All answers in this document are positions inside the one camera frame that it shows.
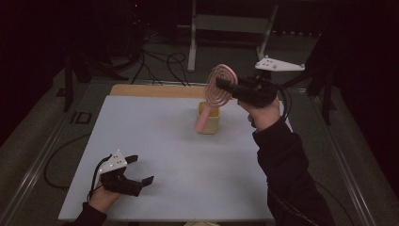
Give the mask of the person's left hand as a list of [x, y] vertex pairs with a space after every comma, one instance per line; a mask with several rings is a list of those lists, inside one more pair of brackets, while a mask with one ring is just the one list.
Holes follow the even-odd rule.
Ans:
[[88, 204], [96, 210], [106, 214], [119, 197], [119, 193], [106, 190], [101, 184], [98, 184], [89, 198]]

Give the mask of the metal floor rail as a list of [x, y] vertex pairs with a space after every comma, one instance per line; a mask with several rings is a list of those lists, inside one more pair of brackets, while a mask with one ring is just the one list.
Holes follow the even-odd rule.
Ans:
[[364, 200], [363, 194], [360, 191], [356, 178], [354, 177], [354, 174], [352, 173], [346, 161], [346, 158], [343, 154], [343, 150], [339, 145], [338, 139], [336, 138], [330, 126], [327, 125], [322, 116], [321, 101], [319, 100], [318, 97], [312, 97], [312, 96], [309, 97], [309, 101], [311, 103], [312, 109], [315, 111], [317, 120], [323, 127], [325, 136], [327, 138], [327, 143], [330, 148], [330, 152], [333, 155], [333, 158], [335, 159], [339, 172], [343, 177], [343, 182], [346, 186], [351, 201], [354, 204], [354, 207], [358, 213], [359, 220], [362, 226], [376, 226], [375, 219], [372, 216], [366, 201]]
[[46, 185], [42, 174], [89, 85], [74, 86], [67, 112], [60, 88], [56, 82], [0, 146], [0, 226], [62, 225], [57, 215], [66, 193]]

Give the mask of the person's right hand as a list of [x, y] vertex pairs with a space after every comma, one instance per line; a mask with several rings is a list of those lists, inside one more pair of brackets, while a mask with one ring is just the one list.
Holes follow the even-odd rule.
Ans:
[[254, 125], [257, 132], [272, 126], [280, 118], [278, 97], [276, 97], [270, 105], [267, 105], [263, 108], [257, 108], [240, 100], [237, 101], [237, 104], [246, 110], [248, 113], [247, 119]]

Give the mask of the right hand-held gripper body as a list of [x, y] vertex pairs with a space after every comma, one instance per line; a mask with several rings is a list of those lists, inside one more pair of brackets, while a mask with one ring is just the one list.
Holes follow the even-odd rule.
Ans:
[[283, 99], [286, 99], [284, 88], [271, 79], [271, 73], [303, 72], [305, 65], [264, 56], [255, 64], [254, 68], [255, 72], [252, 76], [238, 80], [241, 90], [236, 98], [250, 105], [264, 107], [270, 105], [278, 93], [282, 95]]

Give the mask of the dark tripod stand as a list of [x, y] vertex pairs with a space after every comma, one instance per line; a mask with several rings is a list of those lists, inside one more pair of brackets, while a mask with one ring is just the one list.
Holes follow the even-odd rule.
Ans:
[[81, 83], [88, 83], [92, 75], [90, 69], [100, 71], [105, 76], [114, 80], [126, 81], [127, 77], [118, 74], [119, 71], [128, 69], [133, 65], [133, 61], [128, 61], [117, 66], [105, 66], [99, 61], [94, 60], [84, 53], [79, 53], [76, 50], [70, 49], [64, 60], [64, 84], [65, 87], [61, 89], [60, 96], [65, 98], [64, 112], [67, 112], [74, 100], [73, 97], [73, 76]]
[[283, 84], [285, 88], [289, 88], [301, 81], [310, 79], [311, 82], [308, 84], [306, 92], [313, 97], [323, 92], [321, 115], [327, 125], [331, 125], [329, 111], [332, 105], [331, 95], [334, 77], [330, 44], [331, 38], [325, 33], [320, 33], [305, 63], [306, 69], [299, 76]]

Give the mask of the white table sheet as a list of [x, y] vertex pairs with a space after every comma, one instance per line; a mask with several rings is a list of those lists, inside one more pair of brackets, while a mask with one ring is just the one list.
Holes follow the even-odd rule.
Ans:
[[108, 213], [117, 221], [255, 221], [272, 217], [247, 112], [221, 108], [213, 135], [195, 131], [198, 100], [108, 96], [59, 213], [74, 219], [95, 167], [115, 151], [137, 155], [125, 171], [152, 177], [138, 197], [122, 196]]

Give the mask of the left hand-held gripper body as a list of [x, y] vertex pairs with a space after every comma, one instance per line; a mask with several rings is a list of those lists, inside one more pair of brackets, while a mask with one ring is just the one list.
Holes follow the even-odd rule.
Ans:
[[128, 179], [124, 172], [129, 165], [120, 150], [112, 153], [100, 165], [100, 181], [106, 190], [137, 197], [142, 189], [141, 183]]

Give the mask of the pink hairbrush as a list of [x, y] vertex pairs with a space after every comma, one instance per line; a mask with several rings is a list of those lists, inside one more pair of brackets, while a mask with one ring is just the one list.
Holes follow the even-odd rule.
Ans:
[[204, 89], [204, 108], [195, 124], [196, 132], [204, 130], [212, 109], [225, 105], [232, 98], [228, 89], [237, 84], [238, 77], [229, 66], [219, 64], [212, 69]]

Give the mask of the grey metal stand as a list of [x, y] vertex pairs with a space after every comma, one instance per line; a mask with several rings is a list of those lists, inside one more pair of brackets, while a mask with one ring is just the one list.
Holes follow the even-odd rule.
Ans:
[[279, 9], [278, 5], [274, 5], [271, 8], [270, 15], [266, 19], [261, 19], [250, 17], [198, 14], [197, 1], [198, 0], [192, 0], [190, 25], [191, 40], [187, 61], [187, 70], [189, 72], [193, 72], [196, 69], [196, 37], [198, 30], [262, 34], [263, 41], [256, 48], [256, 53], [259, 60], [262, 60], [265, 57], [264, 51], [271, 35], [272, 27]]

